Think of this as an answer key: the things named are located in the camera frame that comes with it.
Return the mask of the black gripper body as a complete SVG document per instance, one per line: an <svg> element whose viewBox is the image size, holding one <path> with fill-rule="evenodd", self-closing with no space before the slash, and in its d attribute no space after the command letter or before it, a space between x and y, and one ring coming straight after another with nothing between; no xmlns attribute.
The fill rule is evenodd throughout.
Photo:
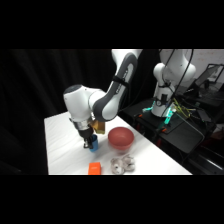
<svg viewBox="0 0 224 224"><path fill-rule="evenodd" d="M86 130L79 130L79 135L83 138L83 139L91 139L92 135L93 135L93 128L89 127Z"/></svg>

